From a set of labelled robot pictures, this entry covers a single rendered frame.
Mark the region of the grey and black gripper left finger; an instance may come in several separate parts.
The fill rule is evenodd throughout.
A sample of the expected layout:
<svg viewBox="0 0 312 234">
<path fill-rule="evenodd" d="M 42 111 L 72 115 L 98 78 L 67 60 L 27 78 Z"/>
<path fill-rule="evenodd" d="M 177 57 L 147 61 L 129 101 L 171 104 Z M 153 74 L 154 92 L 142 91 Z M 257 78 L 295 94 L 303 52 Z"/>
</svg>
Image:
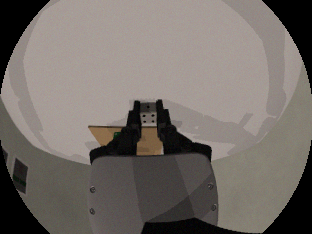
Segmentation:
<svg viewBox="0 0 312 234">
<path fill-rule="evenodd" d="M 140 105 L 139 100 L 134 101 L 133 110 L 128 113 L 127 124 L 121 129 L 121 133 L 117 137 L 106 146 L 104 145 L 90 151 L 91 165 L 98 156 L 137 155 L 137 143 L 140 141 L 142 134 Z"/>
</svg>

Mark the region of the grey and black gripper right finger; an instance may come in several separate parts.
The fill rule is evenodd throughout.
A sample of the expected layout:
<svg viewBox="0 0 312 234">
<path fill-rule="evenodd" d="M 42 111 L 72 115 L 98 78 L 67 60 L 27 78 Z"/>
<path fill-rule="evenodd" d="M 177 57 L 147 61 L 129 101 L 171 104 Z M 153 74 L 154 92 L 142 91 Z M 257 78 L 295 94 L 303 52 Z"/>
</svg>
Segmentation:
<svg viewBox="0 0 312 234">
<path fill-rule="evenodd" d="M 162 100 L 156 101 L 156 107 L 157 135 L 159 140 L 163 142 L 163 153 L 198 152 L 205 154 L 211 162 L 212 148 L 209 145 L 194 143 L 179 133 L 177 128 L 171 124 L 168 109 L 163 109 Z"/>
</svg>

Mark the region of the white die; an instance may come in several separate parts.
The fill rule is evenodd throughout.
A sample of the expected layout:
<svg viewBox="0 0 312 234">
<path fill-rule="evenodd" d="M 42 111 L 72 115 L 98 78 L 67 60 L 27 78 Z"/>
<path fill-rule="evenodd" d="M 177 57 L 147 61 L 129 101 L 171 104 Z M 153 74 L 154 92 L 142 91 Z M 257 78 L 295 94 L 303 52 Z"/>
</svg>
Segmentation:
<svg viewBox="0 0 312 234">
<path fill-rule="evenodd" d="M 141 103 L 140 105 L 141 123 L 157 123 L 157 107 L 155 102 Z"/>
</svg>

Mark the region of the green die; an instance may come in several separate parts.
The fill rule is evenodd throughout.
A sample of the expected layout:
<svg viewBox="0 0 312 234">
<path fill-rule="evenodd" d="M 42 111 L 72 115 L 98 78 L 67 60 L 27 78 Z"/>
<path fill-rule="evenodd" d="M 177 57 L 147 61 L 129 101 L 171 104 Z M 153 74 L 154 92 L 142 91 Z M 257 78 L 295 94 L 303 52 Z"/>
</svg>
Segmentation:
<svg viewBox="0 0 312 234">
<path fill-rule="evenodd" d="M 114 133 L 114 136 L 113 136 L 113 139 L 114 139 L 115 137 L 117 137 L 119 134 L 120 134 L 120 132 L 115 132 L 115 133 Z"/>
</svg>

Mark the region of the brown square mat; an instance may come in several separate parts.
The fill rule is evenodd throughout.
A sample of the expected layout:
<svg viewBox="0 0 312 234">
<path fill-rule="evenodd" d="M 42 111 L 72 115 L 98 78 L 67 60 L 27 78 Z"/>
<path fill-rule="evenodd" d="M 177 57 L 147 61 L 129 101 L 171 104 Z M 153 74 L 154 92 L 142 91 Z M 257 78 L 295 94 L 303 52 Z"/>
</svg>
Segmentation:
<svg viewBox="0 0 312 234">
<path fill-rule="evenodd" d="M 121 132 L 125 126 L 88 126 L 101 146 L 113 140 L 115 132 Z M 137 143 L 137 155 L 160 155 L 163 142 L 157 135 L 157 126 L 142 126 L 140 141 Z"/>
</svg>

